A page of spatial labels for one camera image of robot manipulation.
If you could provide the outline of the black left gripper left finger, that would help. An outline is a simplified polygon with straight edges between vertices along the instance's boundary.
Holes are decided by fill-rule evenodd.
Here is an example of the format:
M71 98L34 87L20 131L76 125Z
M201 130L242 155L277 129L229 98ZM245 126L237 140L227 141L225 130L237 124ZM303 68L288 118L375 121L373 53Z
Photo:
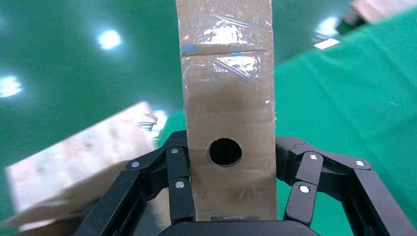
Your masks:
M169 190L171 224L196 220L190 183L186 131L173 132L164 145L129 161L93 207L76 236L131 236L148 201Z

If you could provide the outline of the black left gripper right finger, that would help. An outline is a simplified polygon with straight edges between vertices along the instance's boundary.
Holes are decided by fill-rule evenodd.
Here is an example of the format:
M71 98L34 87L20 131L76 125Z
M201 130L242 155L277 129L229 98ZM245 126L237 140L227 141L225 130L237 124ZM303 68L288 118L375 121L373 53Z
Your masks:
M276 177L291 186L284 220L310 227L317 193L339 201L356 236L414 236L417 231L371 164L276 137Z

